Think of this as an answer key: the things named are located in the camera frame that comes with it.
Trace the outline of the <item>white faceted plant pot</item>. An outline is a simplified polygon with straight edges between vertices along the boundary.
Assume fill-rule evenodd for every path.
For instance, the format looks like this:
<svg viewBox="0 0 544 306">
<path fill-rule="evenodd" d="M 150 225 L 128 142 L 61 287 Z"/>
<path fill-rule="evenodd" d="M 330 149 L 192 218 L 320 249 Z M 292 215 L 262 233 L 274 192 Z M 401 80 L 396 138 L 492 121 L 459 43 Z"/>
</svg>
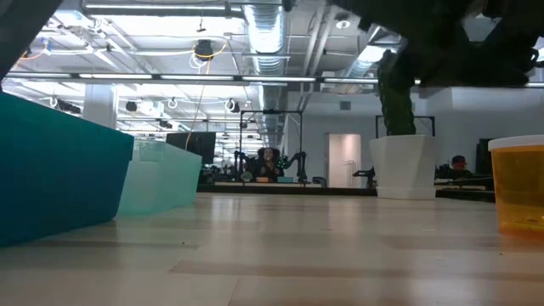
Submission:
<svg viewBox="0 0 544 306">
<path fill-rule="evenodd" d="M 377 196 L 395 200 L 434 200 L 435 138 L 425 134 L 386 136 L 370 141 Z"/>
</svg>

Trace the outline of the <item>black robot station frame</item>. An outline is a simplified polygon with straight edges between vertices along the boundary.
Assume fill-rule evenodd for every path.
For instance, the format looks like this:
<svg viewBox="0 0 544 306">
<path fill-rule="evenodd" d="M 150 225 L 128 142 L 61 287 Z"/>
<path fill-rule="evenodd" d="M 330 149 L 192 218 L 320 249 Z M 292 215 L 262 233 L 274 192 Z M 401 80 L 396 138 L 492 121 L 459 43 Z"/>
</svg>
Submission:
<svg viewBox="0 0 544 306">
<path fill-rule="evenodd" d="M 308 184 L 308 177 L 305 170 L 306 165 L 306 156 L 307 154 L 303 151 L 303 112 L 301 110 L 242 110 L 240 112 L 239 119 L 239 140 L 238 140 L 238 150 L 235 151 L 235 176 L 237 179 L 241 179 L 242 172 L 244 171 L 245 162 L 248 161 L 247 155 L 242 152 L 243 150 L 243 140 L 242 133 L 245 129 L 246 123 L 251 122 L 255 114 L 260 114 L 263 116 L 280 116 L 285 115 L 289 116 L 291 114 L 297 114 L 299 116 L 299 145 L 298 152 L 293 155 L 290 159 L 290 163 L 294 161 L 297 162 L 297 179 L 300 184 L 306 186 Z"/>
</svg>

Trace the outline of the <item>blue plastic bin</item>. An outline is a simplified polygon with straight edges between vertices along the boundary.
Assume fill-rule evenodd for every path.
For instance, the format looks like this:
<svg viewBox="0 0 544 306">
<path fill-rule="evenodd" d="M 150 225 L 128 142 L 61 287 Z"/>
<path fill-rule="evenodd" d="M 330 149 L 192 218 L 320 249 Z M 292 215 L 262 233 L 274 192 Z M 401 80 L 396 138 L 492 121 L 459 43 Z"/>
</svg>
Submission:
<svg viewBox="0 0 544 306">
<path fill-rule="evenodd" d="M 133 137 L 0 93 L 0 247 L 104 223 Z"/>
</svg>

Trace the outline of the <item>green cactus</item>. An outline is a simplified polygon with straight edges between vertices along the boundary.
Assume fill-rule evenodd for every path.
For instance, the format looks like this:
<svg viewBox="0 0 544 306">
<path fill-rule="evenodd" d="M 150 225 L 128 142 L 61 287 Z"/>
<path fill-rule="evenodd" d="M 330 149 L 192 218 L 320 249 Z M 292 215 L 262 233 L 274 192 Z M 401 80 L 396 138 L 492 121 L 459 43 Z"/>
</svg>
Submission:
<svg viewBox="0 0 544 306">
<path fill-rule="evenodd" d="M 387 135 L 415 134 L 417 128 L 411 101 L 415 77 L 406 55 L 387 49 L 378 62 L 377 80 Z"/>
</svg>

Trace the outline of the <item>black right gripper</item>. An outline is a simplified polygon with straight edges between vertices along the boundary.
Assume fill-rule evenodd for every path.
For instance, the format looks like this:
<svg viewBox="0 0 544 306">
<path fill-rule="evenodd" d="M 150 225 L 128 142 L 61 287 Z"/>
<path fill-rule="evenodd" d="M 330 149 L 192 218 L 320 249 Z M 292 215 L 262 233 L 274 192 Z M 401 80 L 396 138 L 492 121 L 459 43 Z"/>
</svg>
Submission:
<svg viewBox="0 0 544 306">
<path fill-rule="evenodd" d="M 407 47 L 410 74 L 424 87 L 521 88 L 538 66 L 538 31 L 496 25 L 479 43 L 457 32 L 447 48 Z"/>
</svg>

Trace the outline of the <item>silver ventilation duct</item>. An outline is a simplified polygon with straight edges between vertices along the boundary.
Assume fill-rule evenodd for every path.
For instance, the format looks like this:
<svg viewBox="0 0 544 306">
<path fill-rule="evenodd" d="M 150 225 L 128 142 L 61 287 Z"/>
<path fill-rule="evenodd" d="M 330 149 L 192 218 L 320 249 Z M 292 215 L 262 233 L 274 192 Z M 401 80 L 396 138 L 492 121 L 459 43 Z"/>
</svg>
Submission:
<svg viewBox="0 0 544 306">
<path fill-rule="evenodd" d="M 245 5 L 243 12 L 247 21 L 247 37 L 254 72 L 258 76 L 280 76 L 285 73 L 284 52 L 286 14 L 279 5 Z M 286 108 L 286 88 L 274 85 L 259 86 L 259 104 L 265 111 L 280 111 Z"/>
</svg>

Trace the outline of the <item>large orange pill bottle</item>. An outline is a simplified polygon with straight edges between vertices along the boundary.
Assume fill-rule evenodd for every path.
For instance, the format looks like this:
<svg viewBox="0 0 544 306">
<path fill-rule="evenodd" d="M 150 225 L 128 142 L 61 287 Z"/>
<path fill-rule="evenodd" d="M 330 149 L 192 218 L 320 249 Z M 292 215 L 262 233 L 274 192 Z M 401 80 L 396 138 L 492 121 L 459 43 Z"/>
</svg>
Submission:
<svg viewBox="0 0 544 306">
<path fill-rule="evenodd" d="M 493 139 L 488 151 L 500 232 L 544 237 L 544 134 Z"/>
</svg>

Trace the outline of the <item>translucent teal plastic bin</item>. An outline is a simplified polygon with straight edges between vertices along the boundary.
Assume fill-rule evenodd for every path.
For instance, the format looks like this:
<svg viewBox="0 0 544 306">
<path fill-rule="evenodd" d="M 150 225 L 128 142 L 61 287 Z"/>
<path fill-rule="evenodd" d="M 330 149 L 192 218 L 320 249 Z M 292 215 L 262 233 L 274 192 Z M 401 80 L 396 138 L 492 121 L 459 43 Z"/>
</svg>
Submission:
<svg viewBox="0 0 544 306">
<path fill-rule="evenodd" d="M 200 171 L 200 156 L 165 142 L 137 139 L 117 214 L 143 216 L 192 205 Z"/>
</svg>

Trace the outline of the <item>person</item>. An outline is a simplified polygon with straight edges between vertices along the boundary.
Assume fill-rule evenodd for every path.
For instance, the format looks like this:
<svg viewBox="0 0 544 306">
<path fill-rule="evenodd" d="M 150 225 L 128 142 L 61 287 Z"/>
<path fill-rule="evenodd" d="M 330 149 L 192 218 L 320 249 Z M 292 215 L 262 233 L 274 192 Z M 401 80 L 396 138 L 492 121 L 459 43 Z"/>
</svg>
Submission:
<svg viewBox="0 0 544 306">
<path fill-rule="evenodd" d="M 467 161 L 464 156 L 453 156 L 450 166 L 441 174 L 442 179 L 470 179 L 473 174 L 467 169 Z"/>
<path fill-rule="evenodd" d="M 269 182 L 276 183 L 279 177 L 284 176 L 284 171 L 278 166 L 280 151 L 263 147 L 258 150 L 258 158 L 255 164 L 253 175 L 255 178 L 267 178 Z"/>
</svg>

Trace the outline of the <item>black monitor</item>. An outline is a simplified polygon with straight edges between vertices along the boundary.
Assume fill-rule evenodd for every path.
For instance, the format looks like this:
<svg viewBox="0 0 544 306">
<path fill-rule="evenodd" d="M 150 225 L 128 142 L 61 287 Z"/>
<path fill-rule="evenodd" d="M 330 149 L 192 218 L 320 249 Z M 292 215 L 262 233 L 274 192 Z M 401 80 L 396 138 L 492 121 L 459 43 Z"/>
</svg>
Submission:
<svg viewBox="0 0 544 306">
<path fill-rule="evenodd" d="M 168 133 L 166 142 L 170 145 L 201 156 L 201 162 L 203 164 L 211 165 L 214 163 L 216 133 Z"/>
</svg>

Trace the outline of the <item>white door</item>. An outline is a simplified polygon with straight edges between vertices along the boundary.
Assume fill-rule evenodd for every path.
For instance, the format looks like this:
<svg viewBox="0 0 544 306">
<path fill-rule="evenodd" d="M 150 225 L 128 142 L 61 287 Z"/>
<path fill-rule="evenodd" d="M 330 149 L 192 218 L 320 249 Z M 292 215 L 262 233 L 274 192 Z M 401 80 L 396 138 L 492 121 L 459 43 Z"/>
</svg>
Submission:
<svg viewBox="0 0 544 306">
<path fill-rule="evenodd" d="M 330 134 L 328 136 L 328 184 L 332 188 L 362 187 L 354 174 L 361 166 L 361 138 L 359 134 Z"/>
</svg>

